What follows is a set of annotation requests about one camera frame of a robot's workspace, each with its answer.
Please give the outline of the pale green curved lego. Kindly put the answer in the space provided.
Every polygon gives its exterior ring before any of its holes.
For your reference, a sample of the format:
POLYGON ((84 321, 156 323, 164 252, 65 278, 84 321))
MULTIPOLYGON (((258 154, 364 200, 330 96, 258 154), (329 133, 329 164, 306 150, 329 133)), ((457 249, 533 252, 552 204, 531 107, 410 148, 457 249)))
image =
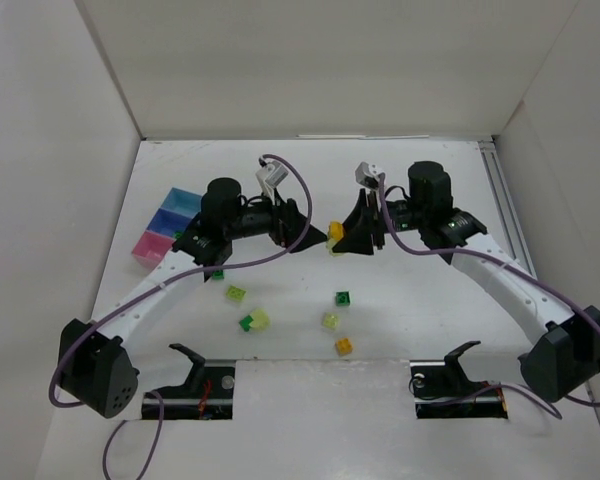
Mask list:
POLYGON ((340 256, 340 253, 337 253, 337 252, 335 252, 335 251, 334 251, 334 247, 335 247, 335 245, 336 245, 336 244, 337 244, 337 241, 336 241, 336 240, 334 240, 334 239, 329 239, 329 240, 326 242, 326 248, 327 248, 327 250, 328 250, 328 253, 329 253, 331 256, 340 256))

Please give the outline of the yellow curved lego brick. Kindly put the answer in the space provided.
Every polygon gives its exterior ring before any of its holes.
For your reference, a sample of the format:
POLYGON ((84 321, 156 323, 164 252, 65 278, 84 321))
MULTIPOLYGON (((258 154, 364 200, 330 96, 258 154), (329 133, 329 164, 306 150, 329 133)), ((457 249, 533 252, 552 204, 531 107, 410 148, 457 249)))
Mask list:
POLYGON ((338 243, 344 236, 345 230, 343 224, 337 221, 331 221, 328 228, 328 238, 331 241, 338 243))

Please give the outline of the dark green square lego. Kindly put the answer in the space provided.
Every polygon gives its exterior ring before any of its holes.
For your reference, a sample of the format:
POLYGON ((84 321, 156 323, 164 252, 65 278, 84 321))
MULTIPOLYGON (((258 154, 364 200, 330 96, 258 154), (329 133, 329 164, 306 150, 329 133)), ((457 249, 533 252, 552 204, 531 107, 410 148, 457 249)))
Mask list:
POLYGON ((337 307, 348 307, 351 305, 351 295, 349 291, 338 291, 334 296, 334 303, 337 307))

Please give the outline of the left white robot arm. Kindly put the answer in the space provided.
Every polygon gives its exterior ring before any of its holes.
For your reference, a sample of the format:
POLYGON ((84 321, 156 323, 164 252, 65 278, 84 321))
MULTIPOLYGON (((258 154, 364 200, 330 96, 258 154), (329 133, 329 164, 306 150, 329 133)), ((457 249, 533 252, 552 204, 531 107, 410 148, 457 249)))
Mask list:
POLYGON ((63 409, 86 406, 104 418, 118 415, 138 387, 133 342, 214 272, 230 269, 234 241, 266 235, 284 254, 325 242, 325 233, 310 220, 293 199, 273 194, 249 201, 237 180, 212 180, 198 214, 125 299, 98 320, 73 319, 64 326, 48 389, 51 403, 63 409))

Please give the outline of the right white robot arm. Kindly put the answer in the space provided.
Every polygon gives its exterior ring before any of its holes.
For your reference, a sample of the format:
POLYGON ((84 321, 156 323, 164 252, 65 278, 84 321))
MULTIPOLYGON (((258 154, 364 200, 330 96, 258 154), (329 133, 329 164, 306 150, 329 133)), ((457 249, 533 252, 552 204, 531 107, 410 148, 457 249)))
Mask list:
POLYGON ((474 215, 454 205, 443 166, 419 161, 407 170, 408 186, 397 201, 387 198, 385 174, 362 162, 361 190, 332 250, 371 255, 385 238, 416 231, 422 256, 440 256, 483 290, 517 323, 531 344, 519 358, 521 376, 548 402, 570 397, 600 373, 600 311, 581 308, 519 266, 474 215))

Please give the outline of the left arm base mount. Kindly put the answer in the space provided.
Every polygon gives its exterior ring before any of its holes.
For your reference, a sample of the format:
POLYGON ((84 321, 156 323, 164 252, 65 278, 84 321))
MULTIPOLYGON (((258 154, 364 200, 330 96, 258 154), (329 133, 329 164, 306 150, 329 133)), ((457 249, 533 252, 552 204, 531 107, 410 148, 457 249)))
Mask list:
POLYGON ((162 402, 150 392, 143 396, 142 420, 231 420, 236 362, 206 360, 200 354, 180 344, 169 345, 184 355, 191 364, 187 376, 180 382, 156 389, 162 402))

